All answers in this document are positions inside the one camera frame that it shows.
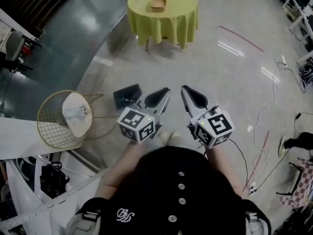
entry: round table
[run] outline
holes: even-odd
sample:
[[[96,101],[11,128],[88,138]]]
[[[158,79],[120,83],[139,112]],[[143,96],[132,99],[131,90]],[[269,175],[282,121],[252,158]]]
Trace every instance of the round table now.
[[[193,42],[198,29],[198,0],[166,0],[164,12],[153,12],[151,0],[128,0],[131,31],[138,35],[139,45],[159,44],[162,38],[184,49]]]

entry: glossy floor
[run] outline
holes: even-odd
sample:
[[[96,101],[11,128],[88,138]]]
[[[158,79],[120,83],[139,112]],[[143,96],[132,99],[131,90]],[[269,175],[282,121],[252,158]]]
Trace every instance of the glossy floor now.
[[[106,37],[125,15],[127,0],[68,0],[45,27],[37,48],[25,60],[32,67],[16,73],[5,97],[7,118],[36,120],[43,101],[61,90],[75,90]],[[10,73],[0,71],[2,100]]]
[[[83,93],[104,93],[93,104],[95,115],[118,115],[112,93],[138,83],[144,92],[162,87],[172,90],[170,103],[161,123],[164,130],[176,130],[190,143],[186,125],[188,114],[180,96],[182,85],[198,88],[210,94],[216,103],[227,110],[236,126],[231,138],[242,149],[249,174],[253,160],[258,156],[269,132],[265,151],[267,170],[262,155],[255,175],[257,187],[280,161],[277,154],[282,136],[293,137],[293,120],[299,112],[313,112],[313,90],[302,94],[292,74],[280,71],[275,62],[284,55],[288,67],[295,70],[296,60],[305,50],[288,30],[288,20],[279,0],[199,0],[200,28],[197,38],[186,50],[166,41],[150,44],[149,52],[137,45],[124,18],[113,32],[110,41],[100,48],[81,81],[78,90]],[[226,27],[255,45],[217,26]],[[255,127],[258,115],[275,99]],[[313,131],[312,116],[302,116],[296,123],[300,131]],[[97,120],[92,134],[101,135],[110,130],[115,119]],[[100,156],[108,166],[121,155],[127,140],[118,128],[110,135],[85,143],[85,149]],[[242,185],[246,169],[242,155],[231,142],[222,145],[231,159]],[[287,192],[295,178],[288,162],[297,156],[308,157],[308,152],[292,149],[285,160],[267,179],[262,188],[250,198],[268,215],[276,229],[289,215],[291,208],[282,206],[277,191]]]

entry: wooden tray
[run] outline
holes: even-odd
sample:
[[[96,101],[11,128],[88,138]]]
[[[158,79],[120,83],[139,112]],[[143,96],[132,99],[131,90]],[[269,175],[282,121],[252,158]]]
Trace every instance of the wooden tray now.
[[[151,0],[152,10],[155,12],[162,12],[166,7],[166,0]]]

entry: black bag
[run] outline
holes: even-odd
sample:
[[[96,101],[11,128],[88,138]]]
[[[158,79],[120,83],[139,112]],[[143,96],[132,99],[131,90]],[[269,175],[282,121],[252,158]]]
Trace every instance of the black bag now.
[[[55,198],[65,192],[69,177],[62,171],[61,162],[52,162],[41,168],[40,189],[50,198]]]

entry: black cable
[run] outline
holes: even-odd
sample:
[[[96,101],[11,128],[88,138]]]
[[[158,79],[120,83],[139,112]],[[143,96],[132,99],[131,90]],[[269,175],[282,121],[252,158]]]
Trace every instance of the black cable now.
[[[286,152],[286,154],[283,156],[283,158],[278,162],[277,165],[275,165],[274,169],[270,172],[270,174],[265,178],[265,180],[263,181],[263,183],[261,183],[261,185],[259,186],[259,188],[257,188],[254,192],[258,191],[261,186],[265,183],[265,181],[268,179],[268,177],[272,174],[272,172],[279,166],[279,164],[283,161],[283,159],[286,157],[286,155],[288,154],[288,152],[290,151],[290,149],[288,149],[288,151]]]
[[[300,90],[301,90],[301,92],[302,92],[302,94],[304,94],[305,92],[306,92],[306,90],[305,90],[305,88],[304,88],[304,90],[302,90],[302,88],[301,88],[301,86],[300,86],[300,84],[298,83],[298,80],[297,80],[297,78],[295,77],[295,74],[294,74],[294,72],[293,72],[293,70],[291,70],[291,69],[289,69],[289,68],[280,68],[279,67],[279,64],[283,64],[283,65],[285,65],[284,63],[282,63],[282,62],[278,62],[277,64],[276,64],[276,66],[279,68],[279,69],[281,69],[281,70],[289,70],[289,71],[291,71],[292,72],[292,74],[293,74],[293,76],[294,76],[294,78],[295,78],[295,81],[297,82],[297,84],[298,84],[298,86],[299,86],[299,88],[300,88]]]
[[[236,143],[235,141],[231,140],[231,139],[229,139],[229,140],[232,141],[232,142],[237,146],[237,148],[238,148],[238,150],[240,151],[241,155],[243,156],[244,161],[245,161],[245,164],[246,164],[246,158],[245,158],[243,152],[241,151],[241,149],[239,148],[239,146],[237,145],[237,143]],[[248,166],[247,166],[247,164],[246,164],[246,187],[247,187],[249,190],[251,190],[251,188],[249,188],[249,186],[248,186]]]
[[[5,91],[4,91],[4,95],[3,95],[3,99],[2,99],[2,109],[1,109],[1,112],[0,112],[0,117],[3,113],[3,110],[4,110],[4,100],[5,100],[5,96],[6,96],[6,92],[8,91],[8,88],[9,88],[9,85],[10,85],[10,82],[11,82],[11,79],[12,79],[12,76],[13,76],[13,73],[11,72],[11,76],[10,76],[10,79],[8,81],[8,84],[5,88]]]
[[[307,113],[307,112],[300,112],[298,113],[298,115],[294,118],[294,122],[293,122],[293,126],[294,126],[294,135],[293,138],[295,138],[295,122],[297,119],[299,119],[301,117],[302,114],[307,114],[307,115],[313,115],[313,113]],[[268,177],[272,174],[272,172],[278,167],[278,165],[283,161],[283,159],[286,157],[286,155],[288,154],[288,152],[290,151],[290,149],[288,149],[288,151],[286,152],[286,154],[283,156],[283,158],[278,162],[278,164],[274,167],[274,169],[270,172],[270,174],[265,178],[265,180],[263,181],[263,183],[261,183],[261,185],[259,186],[259,188],[257,188],[254,192],[256,192],[257,190],[259,190],[261,188],[261,186],[265,183],[265,181],[268,179]]]

